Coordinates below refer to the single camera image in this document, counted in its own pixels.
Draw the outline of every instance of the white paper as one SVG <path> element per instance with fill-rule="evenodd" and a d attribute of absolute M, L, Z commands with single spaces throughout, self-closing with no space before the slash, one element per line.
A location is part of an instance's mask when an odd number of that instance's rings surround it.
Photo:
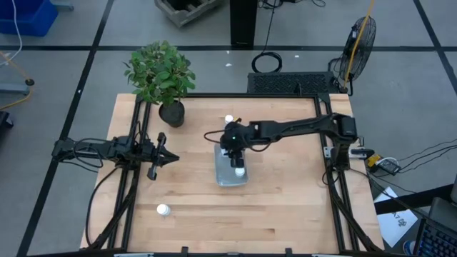
<path fill-rule="evenodd" d="M 393 190 L 388 187 L 384 190 L 389 196 L 397 198 L 398 196 Z M 390 199 L 385 194 L 381 193 L 374 200 L 375 203 Z M 379 227 L 381 235 L 390 247 L 394 247 L 402 236 L 413 226 L 417 221 L 417 217 L 412 211 L 399 211 L 397 213 L 386 213 L 378 215 Z"/>

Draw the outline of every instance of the potted plant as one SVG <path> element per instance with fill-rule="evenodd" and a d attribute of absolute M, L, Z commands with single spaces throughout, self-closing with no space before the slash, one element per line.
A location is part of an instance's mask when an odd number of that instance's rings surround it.
<path fill-rule="evenodd" d="M 144 101 L 161 104 L 159 116 L 172 127 L 184 123 L 181 98 L 188 89 L 195 89 L 195 74 L 189 70 L 191 62 L 167 41 L 156 41 L 131 54 L 129 69 L 124 73 Z"/>

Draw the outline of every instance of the wooden table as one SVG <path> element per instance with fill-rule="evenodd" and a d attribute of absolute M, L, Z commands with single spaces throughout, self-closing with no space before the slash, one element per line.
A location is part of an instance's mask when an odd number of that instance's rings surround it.
<path fill-rule="evenodd" d="M 128 134 L 134 99 L 130 94 L 118 95 L 108 138 Z M 284 138 L 262 153 L 247 150 L 250 181 L 236 188 L 216 183 L 214 145 L 203 138 L 204 132 L 224 127 L 226 114 L 241 117 L 244 124 L 315 117 L 312 99 L 187 98 L 183 103 L 186 121 L 180 128 L 165 124 L 158 106 L 151 110 L 149 136 L 155 143 L 157 134 L 164 132 L 167 149 L 181 160 L 158 169 L 156 181 L 146 177 L 150 165 L 142 166 L 128 251 L 179 252 L 188 246 L 189 252 L 204 253 L 284 253 L 285 248 L 294 253 L 338 253 L 331 200 L 321 181 L 325 168 L 318 134 Z M 352 114 L 346 95 L 331 95 L 331 106 L 334 112 Z M 351 167 L 365 170 L 362 161 L 352 160 Z M 112 168 L 106 162 L 97 181 Z M 112 216 L 120 173 L 95 196 L 89 229 L 92 240 Z M 347 171 L 346 180 L 354 217 L 382 247 L 366 177 Z M 160 203 L 171 207 L 170 216 L 157 214 Z M 121 244 L 123 227 L 122 221 L 116 246 Z M 345 222 L 343 229 L 346 248 L 350 248 Z"/>

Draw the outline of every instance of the gray floor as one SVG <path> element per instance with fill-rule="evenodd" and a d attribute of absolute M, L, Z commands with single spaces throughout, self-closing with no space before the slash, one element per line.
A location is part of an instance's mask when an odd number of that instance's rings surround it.
<path fill-rule="evenodd" d="M 73 0 L 74 12 L 59 14 L 44 38 L 25 36 L 30 46 L 90 46 L 107 0 Z M 284 4 L 276 10 L 269 45 L 342 46 L 368 1 L 326 0 L 320 9 L 310 1 Z M 422 0 L 443 46 L 457 46 L 457 4 Z M 263 45 L 270 11 L 259 10 L 256 44 Z M 376 46 L 432 46 L 411 0 L 377 1 Z M 141 46 L 167 39 L 177 45 L 229 45 L 229 7 L 223 5 L 199 20 L 177 29 L 152 0 L 115 0 L 101 38 L 102 46 Z M 0 46 L 17 45 L 15 36 L 0 35 Z M 278 51 L 283 71 L 323 71 L 337 51 Z M 185 51 L 197 75 L 197 92 L 245 92 L 251 60 L 258 51 Z M 59 137 L 86 51 L 23 51 L 16 62 L 35 79 L 30 101 L 10 108 L 15 127 L 0 143 L 0 249 L 13 256 L 19 247 L 46 174 L 54 141 Z M 123 77 L 127 51 L 98 51 L 82 92 L 70 137 L 104 138 L 118 93 L 131 91 Z M 457 66 L 457 53 L 446 53 Z M 259 60 L 260 70 L 274 60 Z M 0 81 L 23 79 L 10 66 L 0 67 Z M 422 148 L 456 138 L 457 96 L 436 52 L 373 52 L 355 82 L 353 112 L 366 146 L 384 156 L 404 157 Z M 0 96 L 4 105 L 17 96 Z M 457 171 L 449 152 L 415 171 L 386 177 L 407 189 L 422 191 L 450 183 Z M 60 165 L 51 187 L 29 254 L 75 251 L 79 247 L 85 211 L 95 175 Z M 405 194 L 396 190 L 398 195 Z"/>

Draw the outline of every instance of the electric fan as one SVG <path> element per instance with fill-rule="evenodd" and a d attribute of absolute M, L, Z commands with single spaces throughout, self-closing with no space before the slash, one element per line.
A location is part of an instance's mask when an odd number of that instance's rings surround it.
<path fill-rule="evenodd" d="M 338 76 L 334 78 L 334 83 L 337 83 L 341 93 L 347 93 L 347 89 L 342 87 L 338 82 L 338 78 L 342 79 L 343 81 L 346 78 L 346 74 L 349 70 L 349 75 L 347 81 L 349 81 L 349 85 L 351 87 L 351 92 L 349 96 L 352 96 L 353 89 L 352 89 L 352 81 L 356 80 L 365 68 L 366 62 L 371 53 L 371 49 L 373 48 L 374 38 L 376 35 L 376 22 L 370 16 L 366 21 L 365 28 L 362 31 L 361 38 L 358 42 L 357 47 L 356 40 L 358 35 L 361 33 L 361 28 L 363 24 L 363 20 L 365 17 L 360 18 L 357 22 L 352 26 L 351 33 L 349 34 L 348 40 L 346 41 L 346 45 L 344 46 L 343 53 L 340 57 L 331 59 L 328 63 L 328 71 L 331 71 L 332 63 L 334 64 L 333 71 L 338 73 Z M 351 54 L 354 51 L 352 66 L 349 68 L 349 61 L 351 60 Z M 339 71 L 335 70 L 336 64 L 340 62 Z"/>

